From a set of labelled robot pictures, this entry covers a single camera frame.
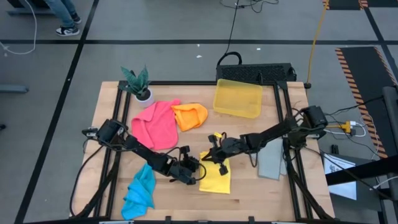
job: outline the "gray floor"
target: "gray floor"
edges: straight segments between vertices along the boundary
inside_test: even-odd
[[[78,12],[88,17],[93,0],[75,1]],[[233,5],[234,1],[224,0]],[[31,39],[33,19],[10,17],[6,1],[0,2],[0,40]],[[241,9],[236,16],[234,39],[312,40],[322,11],[322,2],[280,0],[279,5],[264,5],[261,14]],[[386,40],[398,40],[398,9],[372,8],[371,12]],[[172,40],[227,39],[233,9],[210,0],[99,0],[89,40]],[[38,18],[38,39],[57,40],[59,22],[54,17]],[[377,40],[364,11],[328,11],[320,34],[321,40]],[[31,45],[11,45],[15,51]],[[0,57],[0,83],[27,85],[25,95],[0,95],[0,123],[8,128],[0,132],[0,223],[12,223],[16,217],[27,183],[52,119],[62,85],[77,45],[40,44],[29,55]],[[310,104],[325,112],[355,104],[335,54],[336,47],[318,45],[312,67]],[[225,44],[86,44],[81,53],[72,84],[52,139],[43,171],[27,212],[25,222],[66,218],[73,181],[81,165],[84,137],[81,130],[91,124],[100,83],[120,80],[120,66],[134,70],[145,64],[151,80],[214,80],[215,66],[226,50]],[[232,45],[244,63],[290,62],[305,81],[311,45]],[[398,46],[389,50],[398,60]],[[227,58],[225,64],[235,64]],[[351,110],[336,117],[359,121],[359,111]],[[358,142],[372,148],[369,137]],[[347,140],[326,136],[319,141],[328,150],[338,144],[347,156],[370,158],[371,152]],[[333,197],[336,216],[345,221],[377,223],[377,214],[347,208]]]

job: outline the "potted plant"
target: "potted plant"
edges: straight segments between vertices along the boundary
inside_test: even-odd
[[[146,108],[152,105],[155,100],[152,91],[148,88],[148,71],[145,66],[141,73],[136,76],[131,70],[121,67],[123,75],[126,77],[127,85],[119,85],[121,90],[132,93],[136,96],[139,105]]]

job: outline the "pink cloth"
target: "pink cloth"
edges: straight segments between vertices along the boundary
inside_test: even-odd
[[[172,105],[180,100],[157,101],[131,121],[132,135],[153,150],[169,149],[178,142],[177,124]]]

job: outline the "green leaves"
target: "green leaves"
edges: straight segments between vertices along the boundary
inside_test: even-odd
[[[142,69],[138,77],[136,77],[132,71],[129,71],[124,67],[121,67],[121,70],[123,72],[123,75],[126,77],[128,85],[127,86],[119,85],[119,88],[121,90],[128,91],[134,95],[141,95],[141,96],[144,95],[145,91],[148,89],[147,67],[145,66],[144,69]]]

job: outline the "hazard tape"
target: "hazard tape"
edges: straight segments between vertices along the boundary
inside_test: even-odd
[[[365,7],[369,7],[368,0],[358,0],[358,2],[359,6],[361,7],[361,10]]]
[[[351,73],[351,70],[349,69],[349,66],[347,64],[347,61],[346,61],[344,55],[343,55],[343,52],[341,51],[340,48],[336,48],[335,51],[337,54],[338,61],[341,65],[341,68],[343,69],[343,73],[348,82],[349,88],[351,89],[351,92],[353,93],[355,102],[357,104],[364,103],[364,100],[362,99],[362,96],[358,90],[358,87],[355,83],[353,74]],[[368,109],[366,109],[365,105],[359,106],[358,109],[359,109],[359,112],[361,113],[361,115],[369,114]],[[380,141],[379,135],[376,133],[376,127],[374,126],[374,124],[372,124],[372,120],[368,116],[364,116],[363,121],[364,121],[366,127],[368,128],[368,133],[372,139],[374,147],[377,148],[377,145],[379,146],[379,150],[378,150],[377,154],[381,158],[387,158],[387,155],[385,154],[386,150],[384,149],[383,143]]]
[[[326,0],[322,0],[322,4],[323,4],[323,7],[325,7],[325,5],[326,5]],[[326,7],[326,10],[330,10],[329,3],[328,3],[328,5],[327,5],[327,7]]]
[[[374,49],[376,50],[376,53],[379,55],[379,58],[380,58],[381,62],[383,63],[384,68],[386,69],[386,72],[388,73],[388,75],[389,75],[390,78],[391,78],[391,81],[392,81],[395,85],[398,85],[398,84],[397,84],[397,80],[394,78],[393,74],[392,74],[392,73],[390,72],[390,70],[388,69],[387,63],[386,63],[386,61],[383,59],[383,56],[381,55],[379,49],[377,49],[377,47],[374,47]]]

